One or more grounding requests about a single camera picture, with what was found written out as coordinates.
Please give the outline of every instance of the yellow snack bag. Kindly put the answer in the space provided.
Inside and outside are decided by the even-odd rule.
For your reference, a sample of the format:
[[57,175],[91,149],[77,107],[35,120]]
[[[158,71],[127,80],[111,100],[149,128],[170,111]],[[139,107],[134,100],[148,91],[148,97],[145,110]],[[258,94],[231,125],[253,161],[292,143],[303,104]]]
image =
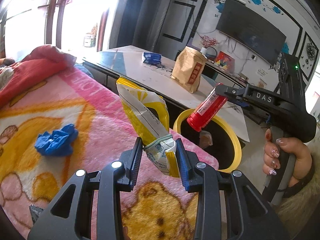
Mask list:
[[179,178],[176,142],[169,134],[169,113],[163,98],[123,77],[116,84],[124,112],[141,137],[149,160],[163,174]]

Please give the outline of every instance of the human hand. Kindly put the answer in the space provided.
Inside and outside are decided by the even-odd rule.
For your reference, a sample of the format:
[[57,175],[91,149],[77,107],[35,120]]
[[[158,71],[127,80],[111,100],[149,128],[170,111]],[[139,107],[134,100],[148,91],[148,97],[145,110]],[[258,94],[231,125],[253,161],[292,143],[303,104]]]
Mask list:
[[[276,170],[280,168],[278,160],[279,150],[277,146],[271,142],[272,133],[270,129],[266,131],[265,138],[267,142],[264,146],[264,164],[262,170],[267,175],[276,175]],[[280,138],[276,140],[276,143],[282,150],[287,153],[293,153],[297,157],[293,176],[288,183],[288,187],[292,187],[297,184],[300,179],[304,178],[311,169],[312,158],[310,150],[308,146],[297,138]]]
[[131,240],[130,237],[128,236],[128,227],[123,227],[123,236],[124,236],[124,240]]

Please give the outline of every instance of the black wristband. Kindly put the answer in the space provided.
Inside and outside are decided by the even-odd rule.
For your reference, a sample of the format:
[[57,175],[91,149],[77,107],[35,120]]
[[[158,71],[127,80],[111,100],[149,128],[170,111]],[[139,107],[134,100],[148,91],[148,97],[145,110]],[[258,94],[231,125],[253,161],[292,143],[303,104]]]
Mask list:
[[312,158],[311,168],[308,174],[304,178],[302,178],[297,184],[293,185],[292,187],[287,187],[283,197],[289,198],[296,195],[298,192],[300,192],[300,190],[302,190],[311,181],[313,174],[315,174],[315,165],[313,163],[313,158]]

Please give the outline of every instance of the red cylindrical container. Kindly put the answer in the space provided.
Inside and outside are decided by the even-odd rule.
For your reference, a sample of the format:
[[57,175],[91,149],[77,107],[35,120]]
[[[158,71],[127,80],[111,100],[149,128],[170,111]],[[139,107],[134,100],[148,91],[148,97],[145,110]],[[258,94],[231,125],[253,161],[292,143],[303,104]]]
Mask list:
[[220,110],[225,102],[228,101],[228,98],[217,95],[214,91],[215,87],[208,97],[187,118],[188,124],[197,132],[200,132],[201,129],[210,122],[211,118]]

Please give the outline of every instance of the pink blanket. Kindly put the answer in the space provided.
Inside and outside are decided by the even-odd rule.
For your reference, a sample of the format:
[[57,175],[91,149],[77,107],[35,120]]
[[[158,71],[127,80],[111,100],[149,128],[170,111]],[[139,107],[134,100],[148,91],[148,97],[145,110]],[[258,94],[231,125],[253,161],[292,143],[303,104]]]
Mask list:
[[[37,135],[74,123],[79,136],[69,157],[42,157]],[[181,137],[171,130],[173,137]],[[101,170],[134,145],[137,137],[119,97],[71,68],[40,82],[0,111],[0,204],[27,238],[32,227],[28,206],[46,207],[79,168]],[[214,168],[217,160],[185,138],[185,148]],[[164,176],[143,154],[137,185],[121,194],[123,224],[132,240],[191,239],[197,196],[181,180]],[[95,239],[96,207],[92,214]]]

